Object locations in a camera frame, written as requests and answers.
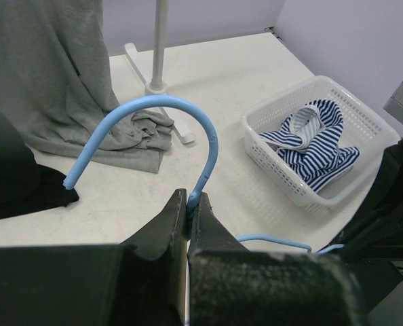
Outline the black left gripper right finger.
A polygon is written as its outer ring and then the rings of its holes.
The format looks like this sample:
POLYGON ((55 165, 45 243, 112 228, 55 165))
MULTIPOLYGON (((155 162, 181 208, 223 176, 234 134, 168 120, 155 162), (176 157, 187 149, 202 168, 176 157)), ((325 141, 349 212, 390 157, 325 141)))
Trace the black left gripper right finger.
POLYGON ((249 251, 200 196, 189 261, 191 325, 363 325, 356 277, 335 255, 249 251))

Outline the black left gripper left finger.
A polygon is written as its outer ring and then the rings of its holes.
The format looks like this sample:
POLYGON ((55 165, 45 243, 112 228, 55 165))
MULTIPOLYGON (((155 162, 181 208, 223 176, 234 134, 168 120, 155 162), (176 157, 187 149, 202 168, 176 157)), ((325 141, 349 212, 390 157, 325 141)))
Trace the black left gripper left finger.
POLYGON ((119 244, 0 248, 0 325, 182 325, 186 203, 119 244))

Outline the light blue wire hanger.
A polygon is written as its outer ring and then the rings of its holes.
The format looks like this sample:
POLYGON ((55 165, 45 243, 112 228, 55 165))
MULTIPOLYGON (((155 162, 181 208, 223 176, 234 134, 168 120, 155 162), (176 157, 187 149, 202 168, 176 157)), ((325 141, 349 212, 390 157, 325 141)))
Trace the light blue wire hanger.
MULTIPOLYGON (((327 245, 351 219, 356 204, 299 207, 272 182, 244 150, 243 130, 234 113, 209 109, 219 155, 205 186, 216 218, 234 236, 264 234, 310 245, 327 245)), ((78 181, 79 202, 61 217, 67 243, 117 242, 132 235, 177 188, 193 189, 208 155, 203 128, 190 119, 196 142, 175 134, 162 154, 158 173, 92 162, 78 181)))

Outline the grey tank top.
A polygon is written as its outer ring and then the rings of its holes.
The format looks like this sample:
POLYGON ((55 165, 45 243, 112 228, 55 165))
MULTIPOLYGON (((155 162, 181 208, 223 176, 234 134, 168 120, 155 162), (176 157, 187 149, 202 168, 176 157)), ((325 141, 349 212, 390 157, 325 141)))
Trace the grey tank top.
POLYGON ((77 157, 119 102, 101 1, 0 1, 0 111, 38 151, 77 157))

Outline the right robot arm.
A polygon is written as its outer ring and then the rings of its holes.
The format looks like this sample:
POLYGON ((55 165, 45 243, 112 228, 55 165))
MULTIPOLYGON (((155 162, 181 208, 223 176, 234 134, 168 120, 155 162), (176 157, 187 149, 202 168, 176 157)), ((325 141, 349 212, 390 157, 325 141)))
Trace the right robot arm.
MULTIPOLYGON (((383 108, 403 125, 403 82, 383 108)), ((333 252, 346 262, 403 263, 403 137, 384 150, 368 194, 331 245, 338 246, 333 252)))

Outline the blue white striped tank top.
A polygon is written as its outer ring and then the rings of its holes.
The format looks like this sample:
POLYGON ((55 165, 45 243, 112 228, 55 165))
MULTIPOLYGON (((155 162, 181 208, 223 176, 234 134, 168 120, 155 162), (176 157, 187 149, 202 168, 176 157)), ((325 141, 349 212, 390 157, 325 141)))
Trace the blue white striped tank top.
POLYGON ((340 147, 344 119, 338 104, 328 99, 311 101, 290 114, 274 131, 259 138, 314 191, 349 172, 360 156, 355 147, 340 147))

